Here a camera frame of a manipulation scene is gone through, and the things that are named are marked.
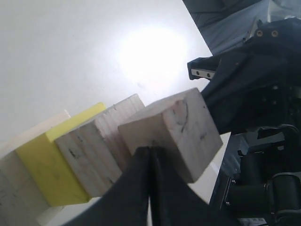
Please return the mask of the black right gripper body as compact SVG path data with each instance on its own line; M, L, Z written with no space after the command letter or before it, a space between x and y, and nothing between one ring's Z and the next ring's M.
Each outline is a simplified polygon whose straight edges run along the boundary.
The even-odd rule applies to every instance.
M247 128L301 128L301 21L288 18L260 26L241 47L187 64L189 78L247 80Z

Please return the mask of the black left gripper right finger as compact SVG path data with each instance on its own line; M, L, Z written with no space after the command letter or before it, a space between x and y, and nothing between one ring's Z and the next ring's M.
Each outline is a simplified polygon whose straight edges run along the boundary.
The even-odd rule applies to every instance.
M151 147L150 206L154 226L238 226L203 201L178 175L165 149Z

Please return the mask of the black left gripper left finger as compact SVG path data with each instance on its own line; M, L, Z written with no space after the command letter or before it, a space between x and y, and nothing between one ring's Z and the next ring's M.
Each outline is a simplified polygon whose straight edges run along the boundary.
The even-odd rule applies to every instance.
M66 226L146 226L150 148L140 147L117 182Z

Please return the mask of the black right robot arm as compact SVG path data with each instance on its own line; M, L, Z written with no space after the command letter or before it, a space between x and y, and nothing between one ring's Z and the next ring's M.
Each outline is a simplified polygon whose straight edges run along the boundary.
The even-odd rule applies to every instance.
M220 134L257 133L264 144L238 151L240 171L221 173L211 202L267 226L301 223L301 21L260 25L241 47L187 64L205 78L202 96Z

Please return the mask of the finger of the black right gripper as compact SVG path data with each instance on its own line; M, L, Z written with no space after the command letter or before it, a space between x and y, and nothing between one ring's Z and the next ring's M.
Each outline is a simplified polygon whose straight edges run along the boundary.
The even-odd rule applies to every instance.
M247 80L238 77L214 77L201 91L220 134L239 134L246 131L246 92Z

